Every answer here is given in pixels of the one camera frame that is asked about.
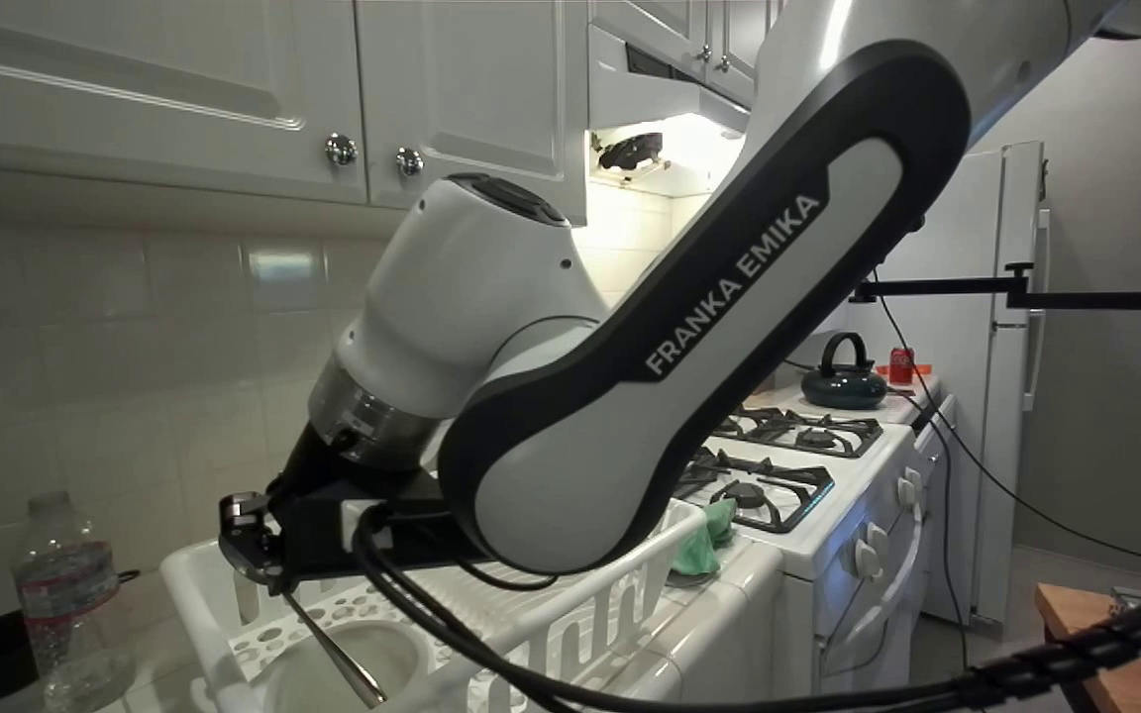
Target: plastic bottle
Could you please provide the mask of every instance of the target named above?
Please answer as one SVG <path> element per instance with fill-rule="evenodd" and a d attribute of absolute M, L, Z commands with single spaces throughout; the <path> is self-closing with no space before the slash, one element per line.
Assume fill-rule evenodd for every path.
<path fill-rule="evenodd" d="M 119 571 L 66 493 L 29 498 L 29 534 L 11 576 L 44 678 L 44 708 L 93 713 L 119 702 L 136 678 L 136 657 L 109 621 Z"/>

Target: gas stove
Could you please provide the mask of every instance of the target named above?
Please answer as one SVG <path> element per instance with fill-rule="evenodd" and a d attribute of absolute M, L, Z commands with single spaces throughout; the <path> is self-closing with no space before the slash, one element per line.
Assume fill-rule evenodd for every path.
<path fill-rule="evenodd" d="M 835 478 L 823 469 L 779 469 L 772 460 L 736 460 L 703 447 L 691 460 L 678 497 L 694 502 L 735 498 L 735 522 L 787 534 L 812 515 L 831 482 Z"/>
<path fill-rule="evenodd" d="M 880 422 L 802 416 L 793 408 L 736 408 L 712 437 L 860 460 L 885 427 Z"/>

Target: upper cabinet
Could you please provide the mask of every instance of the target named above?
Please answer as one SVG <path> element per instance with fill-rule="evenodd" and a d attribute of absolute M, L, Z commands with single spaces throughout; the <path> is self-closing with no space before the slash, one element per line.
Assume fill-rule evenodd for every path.
<path fill-rule="evenodd" d="M 588 4 L 362 0 L 362 66 L 377 206 L 484 172 L 588 220 Z"/>
<path fill-rule="evenodd" d="M 604 28 L 746 107 L 778 14 L 779 0 L 596 0 Z"/>
<path fill-rule="evenodd" d="M 0 167 L 363 197 L 352 4 L 0 0 Z"/>

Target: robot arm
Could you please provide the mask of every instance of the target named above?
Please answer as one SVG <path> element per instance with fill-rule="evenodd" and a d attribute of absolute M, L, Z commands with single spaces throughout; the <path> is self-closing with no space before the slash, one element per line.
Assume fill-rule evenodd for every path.
<path fill-rule="evenodd" d="M 431 187 L 338 342 L 268 502 L 222 502 L 231 559 L 307 559 L 344 538 L 344 515 L 301 513 L 326 493 L 427 493 L 418 502 L 435 522 L 519 571 L 617 559 L 663 521 L 712 424 L 922 222 L 962 152 L 1104 14 L 787 4 L 760 51 L 742 167 L 609 317 L 538 197 L 496 177 Z"/>

